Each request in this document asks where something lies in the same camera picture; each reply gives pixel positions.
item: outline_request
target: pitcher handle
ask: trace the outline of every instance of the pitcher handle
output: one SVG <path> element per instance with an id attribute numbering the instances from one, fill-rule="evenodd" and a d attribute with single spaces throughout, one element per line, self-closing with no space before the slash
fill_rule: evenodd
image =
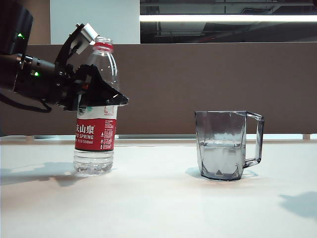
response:
<path id="1" fill-rule="evenodd" d="M 257 126 L 257 142 L 256 142 L 256 156 L 255 158 L 252 159 L 246 159 L 243 168 L 247 168 L 253 165 L 257 165 L 259 162 L 261 162 L 262 158 L 262 143 L 263 143 L 263 129 L 264 129 L 264 117 L 252 113 L 252 112 L 247 112 L 247 116 L 254 118 L 258 121 L 258 126 Z"/>

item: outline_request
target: white wall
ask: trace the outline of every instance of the white wall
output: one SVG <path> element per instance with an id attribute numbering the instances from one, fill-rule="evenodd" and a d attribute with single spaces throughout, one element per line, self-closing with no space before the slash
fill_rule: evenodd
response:
<path id="1" fill-rule="evenodd" d="M 140 43 L 140 0 L 51 0 L 51 44 L 63 44 L 76 23 L 90 23 L 115 44 Z"/>

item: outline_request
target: bottle base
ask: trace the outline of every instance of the bottle base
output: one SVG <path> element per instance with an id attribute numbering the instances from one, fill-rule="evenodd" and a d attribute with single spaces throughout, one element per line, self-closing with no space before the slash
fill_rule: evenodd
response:
<path id="1" fill-rule="evenodd" d="M 88 177 L 107 174 L 112 167 L 112 162 L 102 164 L 87 164 L 74 161 L 76 176 Z"/>

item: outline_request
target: black cable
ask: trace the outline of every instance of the black cable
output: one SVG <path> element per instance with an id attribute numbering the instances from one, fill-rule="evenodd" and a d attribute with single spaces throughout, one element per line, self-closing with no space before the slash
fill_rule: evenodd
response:
<path id="1" fill-rule="evenodd" d="M 10 98 L 7 98 L 5 95 L 0 93 L 0 102 L 3 102 L 5 104 L 8 104 L 8 105 L 13 106 L 15 108 L 28 110 L 28 111 L 39 112 L 39 113 L 50 113 L 51 112 L 52 109 L 43 100 L 40 99 L 38 101 L 40 103 L 42 103 L 42 105 L 46 109 L 37 108 L 37 107 L 33 107 L 33 106 L 28 106 L 28 105 L 24 105 L 24 104 L 21 104 L 21 103 L 17 103 L 17 102 L 11 100 Z"/>

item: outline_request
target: clear plastic pitcher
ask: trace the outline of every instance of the clear plastic pitcher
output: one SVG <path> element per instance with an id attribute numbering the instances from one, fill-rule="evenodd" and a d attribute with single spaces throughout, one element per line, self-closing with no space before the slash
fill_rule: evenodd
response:
<path id="1" fill-rule="evenodd" d="M 263 116 L 248 111 L 195 112 L 198 165 L 203 177 L 237 180 L 261 161 Z M 247 116 L 258 121 L 256 155 L 246 159 Z"/>

